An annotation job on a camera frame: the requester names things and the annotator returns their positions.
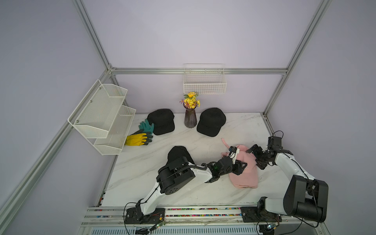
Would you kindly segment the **pink cap white R logo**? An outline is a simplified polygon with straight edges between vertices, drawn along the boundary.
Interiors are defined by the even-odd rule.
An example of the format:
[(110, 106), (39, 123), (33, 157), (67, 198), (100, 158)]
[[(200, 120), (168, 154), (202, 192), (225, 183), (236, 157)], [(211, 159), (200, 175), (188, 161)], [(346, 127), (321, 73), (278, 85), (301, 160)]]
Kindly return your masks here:
[[(224, 138), (221, 139), (223, 144), (228, 148), (228, 152), (223, 152), (222, 157), (228, 156), (230, 146), (225, 142)], [(252, 153), (247, 153), (248, 148), (244, 145), (236, 146), (240, 152), (235, 160), (246, 162), (248, 165), (241, 175), (229, 174), (230, 180), (234, 187), (238, 189), (258, 187), (258, 170), (256, 166), (256, 158)]]

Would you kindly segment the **black cap white patch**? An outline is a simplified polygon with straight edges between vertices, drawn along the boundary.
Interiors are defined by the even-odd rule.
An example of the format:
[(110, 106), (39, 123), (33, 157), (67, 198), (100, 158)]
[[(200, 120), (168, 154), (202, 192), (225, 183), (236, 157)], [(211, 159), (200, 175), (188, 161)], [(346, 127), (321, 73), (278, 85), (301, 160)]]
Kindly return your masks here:
[(175, 160), (186, 157), (188, 162), (195, 164), (191, 155), (184, 146), (174, 146), (167, 155), (167, 164), (174, 162)]

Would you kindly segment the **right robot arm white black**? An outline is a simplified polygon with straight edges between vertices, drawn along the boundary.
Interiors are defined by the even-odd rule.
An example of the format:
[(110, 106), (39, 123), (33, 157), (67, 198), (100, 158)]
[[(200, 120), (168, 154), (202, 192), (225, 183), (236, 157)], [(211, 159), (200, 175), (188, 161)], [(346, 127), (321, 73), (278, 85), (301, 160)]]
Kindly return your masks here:
[(326, 182), (310, 175), (296, 161), (292, 152), (281, 146), (263, 150), (253, 145), (246, 151), (256, 158), (260, 169), (269, 163), (278, 166), (289, 180), (289, 185), (282, 198), (262, 197), (258, 201), (256, 214), (264, 220), (274, 215), (288, 215), (322, 223), (327, 216), (329, 186)]

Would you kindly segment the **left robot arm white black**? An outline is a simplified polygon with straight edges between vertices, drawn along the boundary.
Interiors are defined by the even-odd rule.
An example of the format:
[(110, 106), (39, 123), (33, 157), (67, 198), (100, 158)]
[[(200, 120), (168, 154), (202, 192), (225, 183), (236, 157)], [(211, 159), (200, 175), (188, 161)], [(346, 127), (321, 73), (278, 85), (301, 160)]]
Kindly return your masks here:
[(145, 217), (153, 214), (164, 196), (178, 192), (193, 179), (210, 184), (216, 182), (223, 175), (230, 173), (241, 175), (246, 167), (247, 163), (233, 160), (229, 156), (201, 166), (196, 165), (187, 154), (183, 154), (173, 161), (169, 160), (164, 167), (158, 170), (154, 189), (144, 199), (136, 203), (138, 220), (142, 221)]

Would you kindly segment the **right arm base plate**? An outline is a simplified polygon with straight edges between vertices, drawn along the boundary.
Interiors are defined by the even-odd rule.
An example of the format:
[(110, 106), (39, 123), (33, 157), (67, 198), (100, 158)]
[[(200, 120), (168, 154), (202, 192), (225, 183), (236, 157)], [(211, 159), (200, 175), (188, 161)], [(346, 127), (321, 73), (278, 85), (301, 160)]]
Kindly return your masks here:
[(244, 223), (251, 222), (281, 222), (280, 215), (268, 212), (258, 207), (241, 207), (241, 216)]

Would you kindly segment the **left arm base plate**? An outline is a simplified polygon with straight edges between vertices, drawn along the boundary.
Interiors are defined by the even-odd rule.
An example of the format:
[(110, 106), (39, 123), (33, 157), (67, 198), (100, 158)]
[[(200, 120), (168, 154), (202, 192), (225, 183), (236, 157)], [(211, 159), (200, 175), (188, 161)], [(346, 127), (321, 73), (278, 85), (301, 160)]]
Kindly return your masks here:
[(157, 224), (165, 217), (165, 208), (157, 208), (153, 213), (144, 215), (135, 207), (125, 210), (125, 224)]

